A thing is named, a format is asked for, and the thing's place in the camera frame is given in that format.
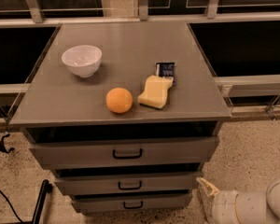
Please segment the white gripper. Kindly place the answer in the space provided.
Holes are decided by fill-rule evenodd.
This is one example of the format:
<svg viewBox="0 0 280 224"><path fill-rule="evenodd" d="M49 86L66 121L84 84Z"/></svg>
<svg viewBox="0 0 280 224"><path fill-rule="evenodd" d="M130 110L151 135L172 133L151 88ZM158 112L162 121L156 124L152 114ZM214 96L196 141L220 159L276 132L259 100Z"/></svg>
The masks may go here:
<svg viewBox="0 0 280 224"><path fill-rule="evenodd" d="M213 183L197 177L197 182L203 187L208 198L214 198L211 208L215 224L240 224L236 216L235 203L239 194L236 190L220 191Z"/></svg>

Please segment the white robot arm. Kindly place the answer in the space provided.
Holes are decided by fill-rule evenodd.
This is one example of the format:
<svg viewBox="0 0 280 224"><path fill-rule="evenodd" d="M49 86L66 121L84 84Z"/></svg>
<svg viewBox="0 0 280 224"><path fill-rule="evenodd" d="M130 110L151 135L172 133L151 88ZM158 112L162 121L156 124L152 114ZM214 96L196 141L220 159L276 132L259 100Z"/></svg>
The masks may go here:
<svg viewBox="0 0 280 224"><path fill-rule="evenodd" d="M271 182L265 192L219 190L202 177L196 180L211 199L214 224L280 224L280 179Z"/></svg>

